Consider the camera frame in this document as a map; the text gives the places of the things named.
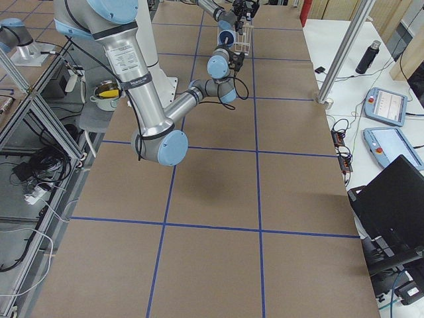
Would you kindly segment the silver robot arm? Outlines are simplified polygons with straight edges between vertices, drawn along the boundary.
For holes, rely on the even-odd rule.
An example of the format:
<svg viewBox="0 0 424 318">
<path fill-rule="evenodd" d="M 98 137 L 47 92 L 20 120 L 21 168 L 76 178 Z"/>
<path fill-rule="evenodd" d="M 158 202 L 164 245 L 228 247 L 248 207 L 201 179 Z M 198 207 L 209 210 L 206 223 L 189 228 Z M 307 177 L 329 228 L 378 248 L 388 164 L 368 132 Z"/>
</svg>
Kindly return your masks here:
<svg viewBox="0 0 424 318">
<path fill-rule="evenodd" d="M 233 1 L 229 10 L 210 0 L 191 1 L 191 3 L 211 15 L 222 30 L 234 30 L 240 35 L 243 34 L 244 23 L 251 21 L 260 7 L 259 1 L 242 0 Z"/>
<path fill-rule="evenodd" d="M 209 79 L 198 79 L 186 91 L 164 107 L 154 78 L 136 39 L 140 1 L 55 1 L 56 30 L 69 37 L 94 40 L 102 45 L 121 89 L 126 93 L 136 117 L 138 129 L 132 146 L 140 159 L 175 166 L 186 156 L 188 139 L 175 123 L 185 117 L 206 97 L 217 97 L 229 106 L 237 98 L 232 73 L 243 63 L 244 53 L 232 51 L 235 31 L 242 19 L 239 4 L 229 11 L 214 1 L 195 4 L 218 22 L 226 35 L 207 63 Z"/>
</svg>

